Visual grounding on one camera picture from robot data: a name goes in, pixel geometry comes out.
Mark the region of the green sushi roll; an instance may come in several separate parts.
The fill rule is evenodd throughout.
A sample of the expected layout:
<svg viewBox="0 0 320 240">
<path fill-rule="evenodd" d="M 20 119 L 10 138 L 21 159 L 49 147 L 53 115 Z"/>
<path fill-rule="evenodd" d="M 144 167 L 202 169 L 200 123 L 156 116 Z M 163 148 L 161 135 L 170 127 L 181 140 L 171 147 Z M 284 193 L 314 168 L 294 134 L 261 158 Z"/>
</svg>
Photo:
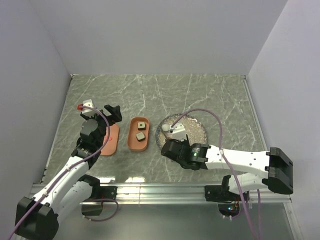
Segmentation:
<svg viewBox="0 0 320 240">
<path fill-rule="evenodd" d="M 146 129 L 146 123 L 144 121 L 139 121 L 137 123 L 137 129 L 139 131 L 145 130 Z"/>
</svg>

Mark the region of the cucumber sushi roll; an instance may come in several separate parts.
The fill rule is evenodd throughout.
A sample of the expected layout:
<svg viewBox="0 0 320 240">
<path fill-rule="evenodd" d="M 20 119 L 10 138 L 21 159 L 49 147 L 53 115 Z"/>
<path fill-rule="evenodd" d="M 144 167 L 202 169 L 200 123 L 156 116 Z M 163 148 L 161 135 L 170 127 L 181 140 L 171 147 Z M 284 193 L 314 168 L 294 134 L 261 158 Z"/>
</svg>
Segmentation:
<svg viewBox="0 0 320 240">
<path fill-rule="evenodd" d="M 135 135 L 136 139 L 138 142 L 141 142 L 141 141 L 144 141 L 146 139 L 146 136 L 143 132 L 138 132 L 136 135 Z"/>
</svg>

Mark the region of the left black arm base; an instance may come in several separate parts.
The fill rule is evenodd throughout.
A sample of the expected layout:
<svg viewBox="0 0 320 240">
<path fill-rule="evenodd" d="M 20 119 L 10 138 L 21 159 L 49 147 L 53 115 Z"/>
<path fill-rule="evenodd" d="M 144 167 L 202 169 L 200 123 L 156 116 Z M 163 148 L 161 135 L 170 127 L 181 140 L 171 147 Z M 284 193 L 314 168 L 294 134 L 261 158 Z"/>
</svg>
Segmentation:
<svg viewBox="0 0 320 240">
<path fill-rule="evenodd" d="M 84 219 L 92 222 L 105 222 L 112 219 L 119 210 L 119 203 L 116 200 L 118 187 L 101 186 L 100 180 L 90 175 L 83 175 L 80 182 L 84 182 L 91 187 L 89 197 L 84 200 L 84 206 L 81 207 L 81 213 Z M 99 216 L 103 209 L 104 203 L 115 203 L 115 211 L 107 218 L 93 219 L 91 216 Z"/>
</svg>

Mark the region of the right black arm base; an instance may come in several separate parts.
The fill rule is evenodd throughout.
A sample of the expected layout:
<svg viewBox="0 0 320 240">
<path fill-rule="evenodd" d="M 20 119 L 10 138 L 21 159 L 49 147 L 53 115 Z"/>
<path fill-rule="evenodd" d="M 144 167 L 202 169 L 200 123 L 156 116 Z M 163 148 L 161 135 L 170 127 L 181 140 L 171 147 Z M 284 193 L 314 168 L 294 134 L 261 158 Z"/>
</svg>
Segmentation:
<svg viewBox="0 0 320 240">
<path fill-rule="evenodd" d="M 232 202 L 241 201 L 239 194 L 229 191 L 229 181 L 231 175 L 226 175 L 222 179 L 221 185 L 205 185 L 204 198 L 207 202 L 216 202 L 230 204 Z"/>
</svg>

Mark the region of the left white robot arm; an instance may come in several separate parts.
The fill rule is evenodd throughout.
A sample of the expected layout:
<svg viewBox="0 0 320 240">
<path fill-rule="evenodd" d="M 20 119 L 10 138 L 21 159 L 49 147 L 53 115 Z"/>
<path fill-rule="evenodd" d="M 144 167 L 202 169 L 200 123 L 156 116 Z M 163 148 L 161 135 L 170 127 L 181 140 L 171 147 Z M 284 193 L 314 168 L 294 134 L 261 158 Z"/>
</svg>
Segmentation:
<svg viewBox="0 0 320 240">
<path fill-rule="evenodd" d="M 105 105 L 110 114 L 97 110 L 90 101 L 78 107 L 84 118 L 80 137 L 67 163 L 33 197 L 17 204 L 13 235 L 28 240 L 52 240 L 65 218 L 81 203 L 116 203 L 116 187 L 104 188 L 100 180 L 87 175 L 110 138 L 110 127 L 122 121 L 120 106 Z"/>
</svg>

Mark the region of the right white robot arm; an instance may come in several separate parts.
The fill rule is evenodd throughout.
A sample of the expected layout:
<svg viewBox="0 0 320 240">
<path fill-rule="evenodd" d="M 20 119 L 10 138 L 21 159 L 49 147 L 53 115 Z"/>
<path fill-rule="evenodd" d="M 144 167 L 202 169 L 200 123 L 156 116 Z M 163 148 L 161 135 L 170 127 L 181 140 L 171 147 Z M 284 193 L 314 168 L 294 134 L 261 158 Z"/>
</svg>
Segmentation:
<svg viewBox="0 0 320 240">
<path fill-rule="evenodd" d="M 220 194 L 226 200 L 251 190 L 267 188 L 271 192 L 291 195 L 294 192 L 293 161 L 278 147 L 268 151 L 219 149 L 203 143 L 189 144 L 188 140 L 170 139 L 161 155 L 189 170 L 224 169 L 241 172 L 222 184 Z"/>
</svg>

